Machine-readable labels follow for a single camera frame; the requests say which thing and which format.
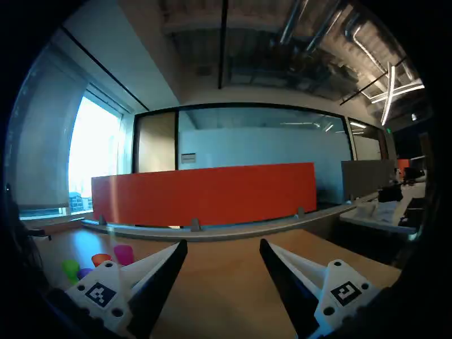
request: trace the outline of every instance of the roller shade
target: roller shade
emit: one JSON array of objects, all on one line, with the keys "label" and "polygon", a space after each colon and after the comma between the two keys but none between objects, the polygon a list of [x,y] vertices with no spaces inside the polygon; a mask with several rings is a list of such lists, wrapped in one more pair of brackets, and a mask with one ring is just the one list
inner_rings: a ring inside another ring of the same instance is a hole
[{"label": "roller shade", "polygon": [[9,182],[20,209],[68,206],[69,148],[86,87],[87,82],[53,48],[45,50],[31,69],[9,135]]}]

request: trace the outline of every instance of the white desk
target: white desk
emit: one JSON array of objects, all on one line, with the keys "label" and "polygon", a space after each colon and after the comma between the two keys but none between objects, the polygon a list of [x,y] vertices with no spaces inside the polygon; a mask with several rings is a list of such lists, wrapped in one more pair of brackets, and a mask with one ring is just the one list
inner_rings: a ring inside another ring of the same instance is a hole
[{"label": "white desk", "polygon": [[[381,229],[383,231],[393,232],[393,233],[402,233],[402,234],[414,234],[418,230],[413,227],[402,227],[399,226],[400,218],[405,213],[406,208],[408,207],[409,203],[413,198],[423,198],[425,196],[425,183],[420,182],[415,184],[414,186],[402,186],[402,195],[403,199],[399,202],[397,205],[397,208],[394,211],[392,222],[387,221],[380,221],[372,218],[372,211],[373,207],[375,207],[378,203],[378,201],[372,201],[367,202],[364,204],[361,204],[357,208],[342,213],[340,215],[340,220],[346,221],[351,224],[355,225],[361,225],[365,227],[375,228],[375,229]],[[359,209],[365,208],[365,205],[367,205],[367,208],[371,211],[370,215],[358,215]]]}]

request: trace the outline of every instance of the wooden table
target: wooden table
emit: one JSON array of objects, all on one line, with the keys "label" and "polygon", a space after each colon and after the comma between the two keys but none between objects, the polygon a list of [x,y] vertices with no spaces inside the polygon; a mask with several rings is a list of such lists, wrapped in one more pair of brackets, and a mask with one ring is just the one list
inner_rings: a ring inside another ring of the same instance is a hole
[{"label": "wooden table", "polygon": [[[326,265],[342,259],[378,287],[390,286],[400,270],[336,246],[301,229],[265,237],[298,255]],[[295,330],[259,253],[260,238],[188,244],[184,265],[163,307],[152,338],[291,338]],[[116,244],[133,246],[135,259],[170,243],[111,237],[86,229],[37,239],[53,286],[66,288],[61,262],[94,267],[91,256],[112,254]]]}]

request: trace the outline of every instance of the orange partition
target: orange partition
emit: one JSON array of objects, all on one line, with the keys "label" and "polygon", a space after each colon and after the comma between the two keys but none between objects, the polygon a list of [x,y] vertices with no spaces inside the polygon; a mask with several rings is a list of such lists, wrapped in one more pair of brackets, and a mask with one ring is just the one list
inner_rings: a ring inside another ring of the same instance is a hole
[{"label": "orange partition", "polygon": [[92,191],[94,217],[118,224],[237,224],[316,210],[313,163],[96,177]]},{"label": "orange partition", "polygon": [[405,167],[410,166],[410,161],[408,159],[398,159],[397,160],[397,167],[400,170],[400,177],[405,177]]}]

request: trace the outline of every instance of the pink cup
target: pink cup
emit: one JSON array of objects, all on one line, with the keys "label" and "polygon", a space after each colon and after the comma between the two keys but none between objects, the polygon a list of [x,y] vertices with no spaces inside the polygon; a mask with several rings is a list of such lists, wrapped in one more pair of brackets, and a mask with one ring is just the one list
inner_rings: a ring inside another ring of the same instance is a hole
[{"label": "pink cup", "polygon": [[116,245],[114,248],[118,262],[127,266],[133,264],[133,248],[129,245]]}]

